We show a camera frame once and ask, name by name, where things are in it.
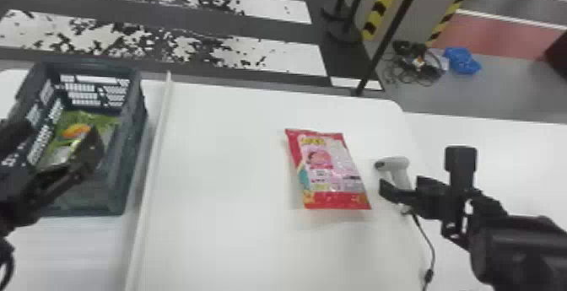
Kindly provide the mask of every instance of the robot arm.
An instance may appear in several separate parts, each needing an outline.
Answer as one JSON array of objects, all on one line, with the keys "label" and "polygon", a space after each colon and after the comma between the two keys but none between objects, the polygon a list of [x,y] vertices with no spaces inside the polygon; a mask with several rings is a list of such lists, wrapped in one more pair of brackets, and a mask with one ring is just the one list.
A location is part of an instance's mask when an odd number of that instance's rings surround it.
[{"label": "robot arm", "polygon": [[[380,194],[441,221],[441,235],[468,251],[475,277],[496,291],[567,290],[567,232],[549,218],[511,216],[473,186],[477,151],[445,150],[450,185],[419,176],[415,191],[381,180]],[[465,203],[472,214],[465,214]]]},{"label": "robot arm", "polygon": [[[27,120],[0,121],[0,160],[16,151],[33,134],[34,129]],[[41,210],[91,175],[103,156],[104,145],[97,129],[92,127],[70,161],[38,171],[21,186],[18,195],[0,201],[0,267],[6,268],[0,290],[7,287],[14,272],[14,248],[5,238],[18,227],[35,224]],[[0,175],[0,185],[2,180],[3,175]]]}]

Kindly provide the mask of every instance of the gray floor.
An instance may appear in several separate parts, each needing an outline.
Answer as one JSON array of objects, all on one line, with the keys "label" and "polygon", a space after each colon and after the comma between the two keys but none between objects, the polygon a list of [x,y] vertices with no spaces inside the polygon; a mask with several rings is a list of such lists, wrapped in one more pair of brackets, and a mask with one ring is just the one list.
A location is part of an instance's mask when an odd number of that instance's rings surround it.
[{"label": "gray floor", "polygon": [[567,79],[547,63],[481,55],[475,58],[483,70],[473,76],[449,71],[431,87],[387,84],[386,91],[405,111],[567,123]]}]

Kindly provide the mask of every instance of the plastic crate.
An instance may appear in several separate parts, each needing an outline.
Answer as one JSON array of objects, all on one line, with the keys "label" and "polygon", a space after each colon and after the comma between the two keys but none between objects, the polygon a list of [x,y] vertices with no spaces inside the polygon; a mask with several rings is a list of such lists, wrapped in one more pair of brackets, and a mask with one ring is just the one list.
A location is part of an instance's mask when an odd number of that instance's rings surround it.
[{"label": "plastic crate", "polygon": [[18,193],[36,172],[65,110],[118,116],[119,124],[99,168],[44,216],[122,214],[148,114],[139,73],[99,63],[38,63],[29,71],[9,115],[27,118],[36,133],[0,163],[0,199]]}]

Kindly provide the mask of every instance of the pile of cables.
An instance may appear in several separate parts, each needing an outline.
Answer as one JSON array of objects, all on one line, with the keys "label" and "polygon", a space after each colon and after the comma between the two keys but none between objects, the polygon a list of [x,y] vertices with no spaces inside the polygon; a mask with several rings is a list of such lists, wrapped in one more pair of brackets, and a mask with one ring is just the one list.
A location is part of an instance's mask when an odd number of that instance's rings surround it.
[{"label": "pile of cables", "polygon": [[424,44],[395,40],[394,53],[386,55],[381,78],[387,84],[431,86],[445,72],[440,59]]}]

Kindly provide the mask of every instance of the white tabletop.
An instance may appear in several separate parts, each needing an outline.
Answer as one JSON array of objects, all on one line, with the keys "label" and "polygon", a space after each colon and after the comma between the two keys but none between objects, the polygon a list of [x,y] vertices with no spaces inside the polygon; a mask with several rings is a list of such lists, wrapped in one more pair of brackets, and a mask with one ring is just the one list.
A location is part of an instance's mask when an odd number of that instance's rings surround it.
[{"label": "white tabletop", "polygon": [[[9,110],[22,72],[0,73],[0,114]],[[150,122],[155,123],[164,89],[147,82],[143,88]],[[476,186],[500,199],[510,212],[545,214],[567,229],[562,204],[565,125],[399,116],[399,109],[387,102],[378,107],[371,100],[265,91],[258,97],[258,91],[202,85],[176,85],[171,93],[172,100],[167,99],[162,110],[166,116],[171,108],[171,117],[160,126],[168,137],[158,138],[163,144],[154,143],[157,159],[148,168],[146,193],[156,195],[144,198],[129,291],[242,285],[415,290],[429,254],[413,226],[377,196],[378,175],[370,164],[405,154],[412,160],[412,180],[420,173],[446,181],[443,149],[452,144],[478,148]],[[307,108],[327,112],[306,115]],[[353,116],[355,110],[364,115]],[[287,154],[285,127],[345,132],[374,210],[305,211]],[[172,134],[199,143],[181,143]],[[206,143],[215,137],[222,148]],[[411,139],[417,149],[412,142],[401,142]],[[264,148],[255,149],[251,143]],[[234,154],[243,157],[230,160]],[[135,219],[136,209],[128,211]],[[440,237],[439,223],[424,222],[424,227],[438,251],[429,290],[490,290],[472,275],[468,254]],[[9,289],[121,289],[135,228],[135,221],[122,217],[49,218],[18,229],[9,237],[17,247],[16,275]]]},{"label": "white tabletop", "polygon": [[[0,118],[14,103],[28,70],[0,73]],[[125,213],[121,217],[42,218],[34,226],[14,231],[16,270],[8,290],[122,290],[138,223],[140,192],[149,148],[158,123],[163,82],[142,81],[148,125]]]},{"label": "white tabletop", "polygon": [[[343,132],[373,209],[305,210],[287,127]],[[417,231],[372,168],[427,172],[393,102],[176,84],[164,131],[127,290],[420,289]]]}]

